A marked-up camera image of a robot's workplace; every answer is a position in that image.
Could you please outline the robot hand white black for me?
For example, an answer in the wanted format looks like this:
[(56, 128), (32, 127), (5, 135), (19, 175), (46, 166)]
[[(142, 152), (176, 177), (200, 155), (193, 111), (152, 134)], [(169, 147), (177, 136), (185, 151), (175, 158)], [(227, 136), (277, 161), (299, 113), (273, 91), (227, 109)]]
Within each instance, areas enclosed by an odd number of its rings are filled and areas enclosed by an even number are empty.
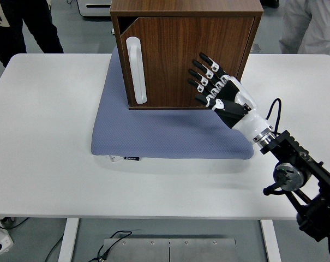
[(194, 79), (187, 80), (198, 91), (195, 100), (252, 143), (270, 133), (271, 125), (258, 113), (257, 104), (242, 84), (209, 56), (202, 52), (199, 56), (205, 64), (194, 59), (192, 63), (198, 71), (189, 69)]

